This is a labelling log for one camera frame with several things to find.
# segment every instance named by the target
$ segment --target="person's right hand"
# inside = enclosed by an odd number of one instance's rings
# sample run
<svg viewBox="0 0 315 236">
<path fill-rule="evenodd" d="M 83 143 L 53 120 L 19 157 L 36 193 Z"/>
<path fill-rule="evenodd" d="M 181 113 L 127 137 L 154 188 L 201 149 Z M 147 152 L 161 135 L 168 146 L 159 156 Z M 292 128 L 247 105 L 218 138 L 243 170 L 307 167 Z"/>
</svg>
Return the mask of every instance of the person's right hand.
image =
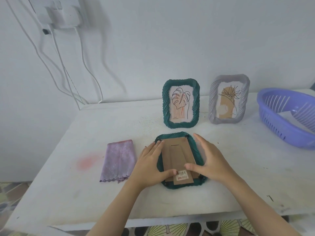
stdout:
<svg viewBox="0 0 315 236">
<path fill-rule="evenodd" d="M 187 170 L 195 171 L 223 184 L 238 177 L 236 172 L 232 169 L 220 150 L 214 144 L 208 142 L 196 133 L 194 133 L 194 136 L 204 149 L 207 160 L 203 166 L 186 163 L 185 168 Z"/>
</svg>

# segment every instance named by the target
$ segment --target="purple basket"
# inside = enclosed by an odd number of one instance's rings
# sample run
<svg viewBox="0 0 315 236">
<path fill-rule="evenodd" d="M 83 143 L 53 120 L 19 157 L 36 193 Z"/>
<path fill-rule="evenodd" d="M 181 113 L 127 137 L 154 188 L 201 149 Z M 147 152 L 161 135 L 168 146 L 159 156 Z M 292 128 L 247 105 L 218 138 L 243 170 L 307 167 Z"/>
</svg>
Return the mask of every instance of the purple basket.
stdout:
<svg viewBox="0 0 315 236">
<path fill-rule="evenodd" d="M 259 116 L 285 142 L 300 148 L 315 150 L 315 97 L 279 88 L 258 92 Z M 293 125 L 278 113 L 290 111 L 292 116 L 313 133 Z"/>
</svg>

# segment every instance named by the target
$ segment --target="white table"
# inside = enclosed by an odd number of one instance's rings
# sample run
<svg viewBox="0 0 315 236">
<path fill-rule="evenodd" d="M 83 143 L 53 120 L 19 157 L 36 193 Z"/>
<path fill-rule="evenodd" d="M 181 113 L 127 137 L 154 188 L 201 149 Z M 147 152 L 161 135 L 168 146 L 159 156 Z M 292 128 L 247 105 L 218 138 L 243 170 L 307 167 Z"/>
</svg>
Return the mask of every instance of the white table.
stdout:
<svg viewBox="0 0 315 236">
<path fill-rule="evenodd" d="M 301 91 L 315 96 L 312 90 Z M 290 146 L 273 134 L 259 118 L 256 96 L 249 94 L 240 123 L 220 125 L 210 123 L 209 97 L 201 97 L 199 122 L 189 129 L 170 129 L 164 125 L 162 100 L 85 107 L 6 227 L 39 235 L 44 235 L 46 226 L 90 229 L 124 184 L 99 182 L 106 145 L 132 139 L 139 154 L 156 136 L 179 131 L 197 132 L 217 145 L 236 172 L 280 214 L 314 211 L 315 151 Z M 162 184 L 145 189 L 132 209 L 127 226 L 242 217 L 240 206 L 230 192 L 221 184 L 207 180 L 202 186 L 178 190 L 169 190 Z"/>
</svg>

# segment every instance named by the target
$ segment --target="hand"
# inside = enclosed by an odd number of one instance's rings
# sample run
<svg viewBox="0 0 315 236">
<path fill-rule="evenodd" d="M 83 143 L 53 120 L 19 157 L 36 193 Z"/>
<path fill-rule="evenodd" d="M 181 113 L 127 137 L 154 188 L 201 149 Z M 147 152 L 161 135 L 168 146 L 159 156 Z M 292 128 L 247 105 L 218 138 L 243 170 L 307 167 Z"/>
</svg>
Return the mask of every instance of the hand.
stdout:
<svg viewBox="0 0 315 236">
<path fill-rule="evenodd" d="M 223 184 L 233 178 L 239 177 L 214 144 L 208 142 L 196 133 L 194 133 L 194 136 L 204 149 L 207 160 L 204 166 L 186 163 L 185 168 L 187 170 L 195 171 Z"/>
<path fill-rule="evenodd" d="M 175 169 L 164 172 L 157 169 L 157 160 L 163 146 L 164 141 L 157 141 L 156 144 L 153 142 L 148 147 L 144 147 L 127 182 L 132 182 L 140 190 L 143 190 L 176 175 L 177 171 Z"/>
</svg>

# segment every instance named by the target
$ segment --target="pink stain on table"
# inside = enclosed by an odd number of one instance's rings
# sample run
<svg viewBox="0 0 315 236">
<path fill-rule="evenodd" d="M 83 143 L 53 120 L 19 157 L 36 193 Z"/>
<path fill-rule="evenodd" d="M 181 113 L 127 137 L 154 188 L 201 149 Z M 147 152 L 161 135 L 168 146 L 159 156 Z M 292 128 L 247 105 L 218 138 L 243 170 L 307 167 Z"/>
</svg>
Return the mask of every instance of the pink stain on table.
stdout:
<svg viewBox="0 0 315 236">
<path fill-rule="evenodd" d="M 86 171 L 93 167 L 101 158 L 102 155 L 100 153 L 88 154 L 77 161 L 77 169 Z"/>
</svg>

